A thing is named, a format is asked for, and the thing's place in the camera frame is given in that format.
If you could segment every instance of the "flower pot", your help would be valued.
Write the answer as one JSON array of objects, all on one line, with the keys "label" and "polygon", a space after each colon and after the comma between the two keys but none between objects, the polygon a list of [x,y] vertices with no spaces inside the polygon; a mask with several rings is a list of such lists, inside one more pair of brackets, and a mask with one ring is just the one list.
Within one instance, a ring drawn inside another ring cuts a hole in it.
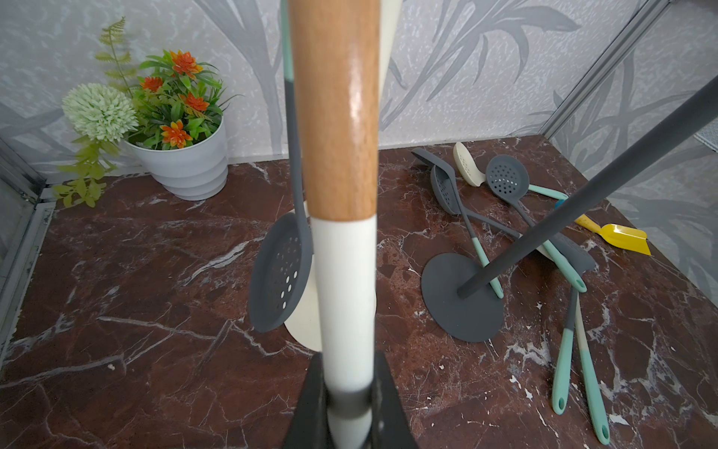
[{"label": "flower pot", "polygon": [[227,183],[224,120],[209,139],[182,149],[145,149],[129,142],[122,145],[137,156],[155,180],[183,200],[204,200]]}]

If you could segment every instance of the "gray wall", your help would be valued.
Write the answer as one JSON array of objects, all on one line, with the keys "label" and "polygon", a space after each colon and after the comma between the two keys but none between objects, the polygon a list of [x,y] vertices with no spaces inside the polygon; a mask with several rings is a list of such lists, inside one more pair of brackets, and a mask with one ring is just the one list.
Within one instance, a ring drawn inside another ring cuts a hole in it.
[{"label": "gray wall", "polygon": [[[629,20],[638,0],[408,0],[381,103],[382,147],[529,134]],[[59,109],[103,82],[101,27],[125,15],[136,59],[189,50],[220,69],[234,160],[278,157],[283,127],[277,0],[4,0],[0,136],[36,170],[71,160]],[[136,165],[130,156],[122,165]]]},{"label": "gray wall", "polygon": [[[552,139],[591,178],[718,74],[718,3],[671,5]],[[718,304],[718,154],[685,141],[609,199]]]}]

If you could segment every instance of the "green flower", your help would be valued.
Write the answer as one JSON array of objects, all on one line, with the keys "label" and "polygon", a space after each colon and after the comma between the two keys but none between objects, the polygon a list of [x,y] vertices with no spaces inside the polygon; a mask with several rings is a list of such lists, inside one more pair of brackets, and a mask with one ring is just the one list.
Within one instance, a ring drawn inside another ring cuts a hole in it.
[{"label": "green flower", "polygon": [[77,133],[98,141],[116,142],[137,126],[131,100],[103,84],[80,84],[72,89],[62,100],[62,110]]}]

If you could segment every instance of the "yellow spatula head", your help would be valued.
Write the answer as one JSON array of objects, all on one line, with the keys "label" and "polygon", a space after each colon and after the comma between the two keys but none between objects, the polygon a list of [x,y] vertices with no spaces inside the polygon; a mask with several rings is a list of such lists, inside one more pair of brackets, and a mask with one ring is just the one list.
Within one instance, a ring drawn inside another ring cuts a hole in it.
[{"label": "yellow spatula head", "polygon": [[600,234],[604,240],[613,246],[646,254],[647,256],[651,255],[651,250],[648,248],[648,243],[645,241],[648,238],[648,234],[640,229],[607,224],[601,228]]}]

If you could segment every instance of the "brown marble surface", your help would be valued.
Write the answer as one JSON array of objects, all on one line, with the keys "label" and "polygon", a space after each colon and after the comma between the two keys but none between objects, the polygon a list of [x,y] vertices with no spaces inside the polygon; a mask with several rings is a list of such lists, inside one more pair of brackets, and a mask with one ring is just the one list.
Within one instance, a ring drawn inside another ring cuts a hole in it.
[{"label": "brown marble surface", "polygon": [[[573,193],[585,179],[540,137],[468,145],[479,168],[511,154],[532,183]],[[451,146],[427,147],[452,163]],[[567,411],[550,405],[569,286],[536,252],[500,280],[505,325],[487,343],[450,338],[421,300],[435,255],[472,256],[460,218],[432,196],[408,149],[380,153],[377,347],[423,448],[599,448],[574,350]],[[247,314],[261,239],[292,208],[286,161],[230,168],[227,187],[188,203],[151,177],[110,181],[96,209],[59,210],[0,379],[0,448],[276,448],[308,366],[284,327]],[[523,231],[485,186],[465,204]],[[529,193],[537,220],[553,201]],[[629,223],[608,203],[596,222]],[[476,225],[490,259],[512,239]],[[599,268],[582,309],[616,448],[718,446],[718,309],[651,247],[564,234]]]}]

